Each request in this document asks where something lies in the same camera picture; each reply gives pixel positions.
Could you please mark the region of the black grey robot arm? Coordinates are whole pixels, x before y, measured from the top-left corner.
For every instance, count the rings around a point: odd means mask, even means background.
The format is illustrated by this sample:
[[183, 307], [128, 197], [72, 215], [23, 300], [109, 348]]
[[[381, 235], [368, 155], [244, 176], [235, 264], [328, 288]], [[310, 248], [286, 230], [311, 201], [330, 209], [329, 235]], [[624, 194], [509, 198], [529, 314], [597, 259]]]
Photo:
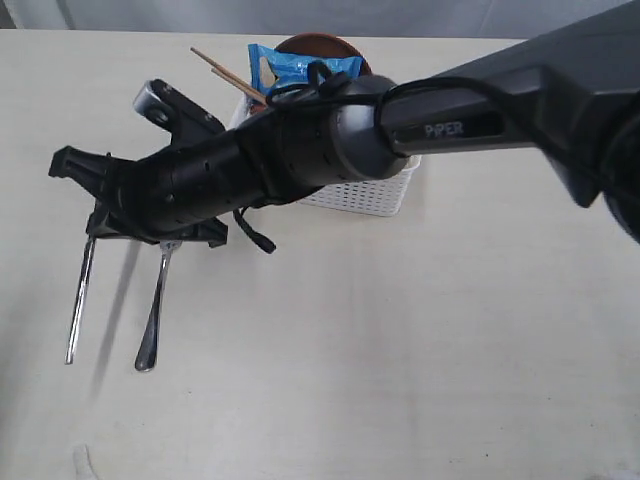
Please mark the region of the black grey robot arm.
[[140, 110], [167, 147], [137, 161], [64, 147], [49, 174], [95, 199], [91, 237], [220, 245], [226, 213], [387, 179], [414, 155], [535, 147], [577, 205], [603, 197], [639, 234], [637, 2], [404, 84], [315, 66], [267, 103], [226, 129], [154, 80]]

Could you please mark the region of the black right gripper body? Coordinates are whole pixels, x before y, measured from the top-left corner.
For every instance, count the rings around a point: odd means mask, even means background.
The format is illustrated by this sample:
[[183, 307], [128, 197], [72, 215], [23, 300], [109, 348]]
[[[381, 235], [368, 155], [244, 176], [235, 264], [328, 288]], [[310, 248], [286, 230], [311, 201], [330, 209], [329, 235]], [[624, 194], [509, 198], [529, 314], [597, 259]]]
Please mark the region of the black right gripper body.
[[110, 183], [114, 214], [143, 233], [169, 233], [250, 202], [250, 160], [234, 131], [170, 144], [123, 167]]

